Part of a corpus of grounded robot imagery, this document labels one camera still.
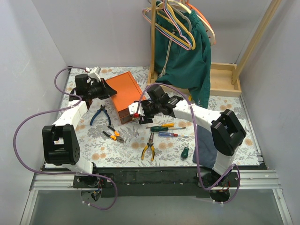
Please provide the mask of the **green handled screwdriver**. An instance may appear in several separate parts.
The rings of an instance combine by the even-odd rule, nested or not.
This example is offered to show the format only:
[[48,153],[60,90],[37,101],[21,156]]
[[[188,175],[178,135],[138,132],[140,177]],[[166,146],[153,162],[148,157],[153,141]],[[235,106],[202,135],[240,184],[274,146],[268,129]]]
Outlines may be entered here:
[[169,130],[181,130],[185,129],[186,127],[163,127],[163,126],[152,126],[152,127],[146,127],[146,129],[150,129],[151,132],[163,132],[163,131],[169,131]]

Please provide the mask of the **orange drawer box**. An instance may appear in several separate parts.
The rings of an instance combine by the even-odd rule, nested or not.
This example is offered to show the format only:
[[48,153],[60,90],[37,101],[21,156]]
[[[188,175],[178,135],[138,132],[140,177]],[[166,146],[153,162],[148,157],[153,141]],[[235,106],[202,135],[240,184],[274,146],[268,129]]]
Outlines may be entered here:
[[130,122],[132,116],[129,113],[128,106],[138,101],[142,93],[137,81],[131,72],[128,71],[109,78],[106,82],[111,88],[117,91],[117,94],[112,96],[111,99],[121,124]]

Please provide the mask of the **yellow black needle-nose pliers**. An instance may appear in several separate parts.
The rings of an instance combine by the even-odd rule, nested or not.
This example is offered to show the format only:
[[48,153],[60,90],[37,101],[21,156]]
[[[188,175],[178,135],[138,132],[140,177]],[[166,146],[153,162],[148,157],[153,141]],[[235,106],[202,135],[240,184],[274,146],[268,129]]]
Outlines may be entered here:
[[142,154],[141,154],[141,160],[144,160],[144,156],[145,153],[147,151],[147,149],[151,150],[151,162],[154,161],[154,157],[155,157],[155,148],[153,146],[153,139],[154,139],[154,133],[151,132],[150,137],[148,139],[147,145],[144,147]]

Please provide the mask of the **orange black handled pliers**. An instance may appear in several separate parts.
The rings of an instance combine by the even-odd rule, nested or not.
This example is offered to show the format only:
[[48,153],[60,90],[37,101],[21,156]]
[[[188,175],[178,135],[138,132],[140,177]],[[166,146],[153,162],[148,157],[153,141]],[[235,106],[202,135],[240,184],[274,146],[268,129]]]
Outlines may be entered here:
[[118,141],[118,142],[120,142],[120,143],[125,143],[124,139],[120,136],[120,134],[119,134],[113,127],[111,127],[111,126],[109,126],[109,125],[108,125],[107,127],[108,127],[110,130],[113,131],[113,134],[111,135],[111,134],[109,134],[109,133],[107,133],[107,132],[105,132],[105,131],[102,131],[102,133],[103,133],[105,136],[107,136],[107,137],[113,139],[114,141]]

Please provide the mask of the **floral patterned table mat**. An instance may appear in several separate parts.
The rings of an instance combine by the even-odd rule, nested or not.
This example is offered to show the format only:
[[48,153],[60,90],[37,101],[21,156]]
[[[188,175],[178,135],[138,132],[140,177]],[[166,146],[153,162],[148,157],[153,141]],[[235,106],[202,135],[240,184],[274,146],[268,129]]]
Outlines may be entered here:
[[[100,74],[105,79],[131,72],[141,90],[147,85],[149,67],[103,67]],[[112,134],[107,128],[107,116],[101,112],[90,126],[92,116],[105,105],[108,115],[111,118],[112,126],[120,133],[125,143],[114,141],[105,136],[102,131]],[[244,105],[240,97],[219,97],[210,96],[209,109],[224,111],[230,109],[235,112],[247,135],[242,145],[236,152],[234,163],[239,166],[258,166],[263,163],[261,152],[257,149],[252,131],[248,122]],[[160,137],[154,135],[155,158],[151,162],[151,150],[147,150],[144,160],[141,160],[141,153],[150,136],[148,126],[157,126],[166,123],[175,123],[175,127],[186,127],[182,130],[171,130],[171,133],[188,135],[182,137]],[[121,124],[117,111],[111,101],[93,100],[87,113],[84,114],[76,129],[76,136],[81,150],[81,157],[94,162],[98,167],[146,167],[146,166],[194,166],[193,152],[195,149],[193,124],[186,120],[167,117],[162,114],[156,115],[153,123],[139,125],[138,121]],[[189,144],[187,159],[181,158],[181,152]]]

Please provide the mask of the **green shorts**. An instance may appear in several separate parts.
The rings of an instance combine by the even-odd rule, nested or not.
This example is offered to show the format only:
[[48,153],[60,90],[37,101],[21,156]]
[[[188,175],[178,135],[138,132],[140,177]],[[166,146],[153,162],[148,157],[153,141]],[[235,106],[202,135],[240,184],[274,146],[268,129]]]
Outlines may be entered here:
[[196,104],[207,108],[210,98],[211,47],[206,28],[194,11],[183,13],[190,24],[178,13],[174,14],[183,25],[191,27],[195,49],[188,51],[156,30],[156,82],[188,89]]

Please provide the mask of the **blue grey folded cloth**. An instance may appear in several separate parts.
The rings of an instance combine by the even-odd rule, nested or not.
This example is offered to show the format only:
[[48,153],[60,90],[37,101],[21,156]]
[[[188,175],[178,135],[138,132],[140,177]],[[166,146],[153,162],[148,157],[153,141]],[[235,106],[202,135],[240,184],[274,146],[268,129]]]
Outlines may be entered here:
[[196,152],[198,152],[199,164],[206,168],[213,169],[218,150],[214,145],[211,132],[197,125],[197,142],[198,147],[194,150],[193,162],[196,163]]

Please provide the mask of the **yellow clothes hanger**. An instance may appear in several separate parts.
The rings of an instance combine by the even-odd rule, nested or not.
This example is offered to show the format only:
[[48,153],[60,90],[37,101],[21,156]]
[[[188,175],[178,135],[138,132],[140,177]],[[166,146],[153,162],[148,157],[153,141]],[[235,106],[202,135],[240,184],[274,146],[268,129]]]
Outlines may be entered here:
[[[196,47],[195,39],[192,35],[192,33],[180,22],[180,20],[176,17],[173,8],[168,4],[168,1],[164,0],[158,7],[156,7],[156,11],[163,10],[167,16],[166,20],[169,20],[171,24],[173,24],[178,31],[181,38],[183,38],[185,41],[180,39],[179,37],[173,35],[169,31],[167,31],[165,28],[161,27],[160,25],[157,25],[159,29],[161,29],[163,34],[166,34],[167,37],[172,40],[173,42],[177,43],[181,47],[183,47],[186,50],[194,50]],[[191,41],[187,39],[183,34],[182,30],[190,37]]]

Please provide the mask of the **pink clothes hanger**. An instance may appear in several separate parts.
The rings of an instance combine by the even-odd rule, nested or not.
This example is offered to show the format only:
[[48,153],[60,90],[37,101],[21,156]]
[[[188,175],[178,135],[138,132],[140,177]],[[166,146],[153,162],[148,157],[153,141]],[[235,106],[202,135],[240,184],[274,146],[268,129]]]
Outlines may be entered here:
[[[167,20],[171,25],[174,26],[175,31],[179,36],[172,34],[169,30],[159,25],[155,21],[155,16],[159,11],[163,11],[166,15]],[[163,0],[162,3],[157,4],[156,0],[151,1],[151,7],[144,8],[142,10],[143,17],[154,25],[164,36],[169,38],[171,41],[181,46],[187,51],[194,50],[196,47],[195,38],[189,29],[176,17],[175,12],[167,0]]]

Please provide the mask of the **wooden clothes rack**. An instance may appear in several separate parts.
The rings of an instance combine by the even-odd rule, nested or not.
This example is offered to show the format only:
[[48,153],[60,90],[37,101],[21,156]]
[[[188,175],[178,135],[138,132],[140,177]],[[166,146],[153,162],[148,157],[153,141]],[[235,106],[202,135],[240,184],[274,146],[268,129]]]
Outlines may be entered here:
[[[246,63],[250,59],[254,49],[257,47],[264,32],[266,31],[269,23],[271,22],[274,14],[276,13],[281,0],[272,0],[261,19],[254,35],[251,38],[244,54],[242,55],[238,64],[229,63],[212,63],[210,70],[210,94],[213,96],[224,97],[239,97],[242,93],[239,76],[243,71]],[[158,78],[157,72],[154,70],[154,58],[155,58],[155,0],[151,1],[151,7],[146,8],[152,10],[151,12],[151,62],[150,71],[147,80],[147,86],[154,84]]]

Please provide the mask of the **cream clothes hanger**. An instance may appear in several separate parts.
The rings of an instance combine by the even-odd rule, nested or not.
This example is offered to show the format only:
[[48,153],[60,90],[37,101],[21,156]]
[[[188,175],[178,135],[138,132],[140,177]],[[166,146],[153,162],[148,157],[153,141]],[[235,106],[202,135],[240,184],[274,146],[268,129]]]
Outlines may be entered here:
[[[185,4],[185,1],[186,0],[170,0],[169,2],[171,3],[172,6],[176,6],[179,9],[183,10],[184,12],[187,12],[187,13],[190,14],[194,10],[191,9],[189,6],[187,6]],[[198,18],[201,20],[201,22],[203,23],[204,27],[206,28],[206,32],[208,33],[208,37],[209,37],[209,40],[210,40],[210,45],[211,46],[215,45],[216,44],[216,37],[215,37],[214,30],[212,29],[212,27],[209,27],[207,25],[207,23],[197,13],[196,13],[196,15],[198,16]]]

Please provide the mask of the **orange clothes hanger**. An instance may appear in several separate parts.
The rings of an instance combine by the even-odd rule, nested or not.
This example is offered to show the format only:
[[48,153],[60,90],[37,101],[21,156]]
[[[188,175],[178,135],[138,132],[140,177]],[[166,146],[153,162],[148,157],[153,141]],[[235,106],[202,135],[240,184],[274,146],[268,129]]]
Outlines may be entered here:
[[206,23],[209,27],[211,27],[210,23],[206,19],[206,17],[192,4],[189,3],[189,0],[185,1],[185,4],[189,6],[191,9],[193,9]]

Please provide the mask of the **orange handled screwdriver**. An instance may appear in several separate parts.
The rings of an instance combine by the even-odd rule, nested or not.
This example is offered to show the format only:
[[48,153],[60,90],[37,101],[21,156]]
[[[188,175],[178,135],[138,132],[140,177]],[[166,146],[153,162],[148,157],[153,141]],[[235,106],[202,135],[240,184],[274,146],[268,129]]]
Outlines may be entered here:
[[162,124],[162,127],[174,127],[174,123],[166,123],[166,124]]

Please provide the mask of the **blue red handled screwdriver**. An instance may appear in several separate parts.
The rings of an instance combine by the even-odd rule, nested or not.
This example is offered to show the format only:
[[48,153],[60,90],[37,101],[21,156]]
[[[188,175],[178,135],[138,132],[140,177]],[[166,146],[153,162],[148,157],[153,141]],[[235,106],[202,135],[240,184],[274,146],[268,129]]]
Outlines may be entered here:
[[182,137],[182,138],[188,138],[188,135],[179,135],[175,133],[169,133],[169,132],[159,132],[159,136],[164,136],[164,137]]

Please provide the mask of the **aluminium frame rail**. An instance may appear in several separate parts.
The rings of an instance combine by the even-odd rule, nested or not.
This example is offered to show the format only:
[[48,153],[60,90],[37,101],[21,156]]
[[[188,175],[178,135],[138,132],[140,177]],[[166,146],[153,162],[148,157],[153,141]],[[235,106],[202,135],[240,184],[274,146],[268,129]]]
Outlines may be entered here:
[[[94,190],[94,188],[80,185],[78,181],[79,179],[72,174],[34,175],[21,224],[28,225],[30,223],[39,190]],[[275,170],[242,170],[240,172],[240,190],[243,189],[272,190],[283,224],[291,225],[293,223],[283,197],[282,185]]]

